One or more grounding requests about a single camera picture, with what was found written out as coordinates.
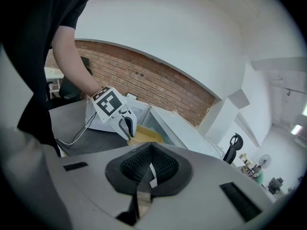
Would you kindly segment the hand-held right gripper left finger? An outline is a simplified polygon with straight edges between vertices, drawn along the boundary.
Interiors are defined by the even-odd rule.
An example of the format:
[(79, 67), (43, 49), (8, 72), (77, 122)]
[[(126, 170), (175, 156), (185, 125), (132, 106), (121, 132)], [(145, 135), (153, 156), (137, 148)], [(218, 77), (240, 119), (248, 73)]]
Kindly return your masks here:
[(117, 192), (133, 196), (151, 163), (152, 144), (147, 142), (111, 160), (105, 175)]

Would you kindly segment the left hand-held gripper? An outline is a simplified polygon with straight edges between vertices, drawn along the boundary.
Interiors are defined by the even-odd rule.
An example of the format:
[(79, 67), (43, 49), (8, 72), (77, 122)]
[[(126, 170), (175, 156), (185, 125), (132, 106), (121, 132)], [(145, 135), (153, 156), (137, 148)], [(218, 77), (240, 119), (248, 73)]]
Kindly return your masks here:
[(137, 117), (127, 100), (114, 87), (106, 86), (86, 103), (86, 127), (115, 132), (125, 140), (133, 138), (137, 129)]

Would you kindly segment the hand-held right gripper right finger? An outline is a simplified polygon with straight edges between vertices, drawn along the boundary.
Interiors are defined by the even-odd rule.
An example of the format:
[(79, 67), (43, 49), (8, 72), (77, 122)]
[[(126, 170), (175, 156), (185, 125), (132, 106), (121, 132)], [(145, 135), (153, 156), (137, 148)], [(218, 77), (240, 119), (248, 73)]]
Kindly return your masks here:
[(174, 196), (191, 181), (193, 168), (181, 155), (158, 143), (151, 144), (151, 164), (156, 173), (157, 186), (151, 196)]

